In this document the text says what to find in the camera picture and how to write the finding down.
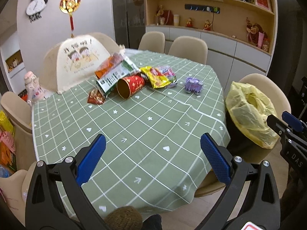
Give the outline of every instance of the gold hanging ornament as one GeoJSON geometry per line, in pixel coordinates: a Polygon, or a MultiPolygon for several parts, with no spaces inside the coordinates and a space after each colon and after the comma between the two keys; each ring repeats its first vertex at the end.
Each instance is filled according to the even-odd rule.
{"type": "Polygon", "coordinates": [[[72,29],[72,38],[74,37],[73,35],[73,30],[74,30],[74,22],[73,22],[73,15],[72,13],[75,12],[80,5],[80,0],[61,0],[59,4],[59,8],[61,11],[65,14],[69,14],[70,17],[70,26],[72,29]]]}

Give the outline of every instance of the red cylindrical can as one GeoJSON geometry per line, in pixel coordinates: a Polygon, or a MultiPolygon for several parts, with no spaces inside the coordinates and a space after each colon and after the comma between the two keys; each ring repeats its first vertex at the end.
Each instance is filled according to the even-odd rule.
{"type": "Polygon", "coordinates": [[[140,76],[124,77],[117,82],[117,91],[122,98],[127,99],[140,90],[144,84],[144,79],[140,76]]]}

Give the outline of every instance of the paper cup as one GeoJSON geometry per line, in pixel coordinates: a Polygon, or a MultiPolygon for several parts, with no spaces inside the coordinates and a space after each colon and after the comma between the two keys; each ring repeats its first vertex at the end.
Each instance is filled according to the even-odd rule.
{"type": "Polygon", "coordinates": [[[140,76],[124,77],[117,82],[117,91],[123,99],[127,99],[139,91],[145,82],[140,76]]]}
{"type": "Polygon", "coordinates": [[[174,15],[174,26],[179,26],[179,15],[174,15]]]}

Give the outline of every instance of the brown knit hat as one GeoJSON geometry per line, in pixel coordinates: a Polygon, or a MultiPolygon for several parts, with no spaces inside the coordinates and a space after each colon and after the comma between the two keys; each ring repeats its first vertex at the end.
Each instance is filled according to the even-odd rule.
{"type": "Polygon", "coordinates": [[[131,206],[114,210],[104,221],[112,230],[141,230],[143,225],[142,215],[131,206]]]}

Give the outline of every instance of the clock face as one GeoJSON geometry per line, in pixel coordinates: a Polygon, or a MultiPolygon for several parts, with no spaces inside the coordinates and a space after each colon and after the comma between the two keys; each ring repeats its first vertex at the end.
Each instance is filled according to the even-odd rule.
{"type": "Polygon", "coordinates": [[[41,12],[46,7],[44,0],[33,0],[27,7],[26,13],[28,16],[32,16],[38,12],[41,12]]]}

